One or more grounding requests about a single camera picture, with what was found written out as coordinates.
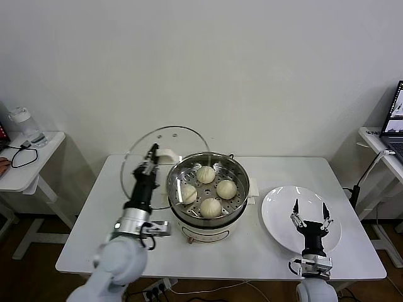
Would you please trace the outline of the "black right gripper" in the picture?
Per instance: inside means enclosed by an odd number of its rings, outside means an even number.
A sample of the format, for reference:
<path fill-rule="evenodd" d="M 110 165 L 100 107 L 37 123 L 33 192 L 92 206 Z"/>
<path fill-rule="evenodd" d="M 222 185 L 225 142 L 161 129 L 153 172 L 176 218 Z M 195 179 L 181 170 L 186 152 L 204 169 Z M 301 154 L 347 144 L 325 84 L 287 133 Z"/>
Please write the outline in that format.
<path fill-rule="evenodd" d="M 299 214 L 298 198 L 295 200 L 290 218 L 295 227 L 298 228 L 298 232 L 304 236 L 304 249 L 302 251 L 302 256 L 327 256 L 322 245 L 322 238 L 327 235 L 327 229 L 333 222 L 333 219 L 330 216 L 330 212 L 325 202 L 322 203 L 322 214 L 324 220 L 323 223 L 303 220 Z"/>

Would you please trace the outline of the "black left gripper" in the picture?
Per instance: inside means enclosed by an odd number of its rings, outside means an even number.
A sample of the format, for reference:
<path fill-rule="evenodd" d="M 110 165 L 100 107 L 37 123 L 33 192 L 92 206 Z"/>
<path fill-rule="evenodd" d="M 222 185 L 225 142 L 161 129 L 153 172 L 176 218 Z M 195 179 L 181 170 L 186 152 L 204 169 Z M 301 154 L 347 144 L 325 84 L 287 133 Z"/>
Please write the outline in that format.
<path fill-rule="evenodd" d="M 143 211 L 152 211 L 150 203 L 153 190 L 157 187 L 157 169 L 155 167 L 158 163 L 158 149 L 159 145 L 154 143 L 147 155 L 148 161 L 142 161 L 133 171 L 136 182 L 130 199 L 124 204 L 124 209 L 135 208 Z"/>

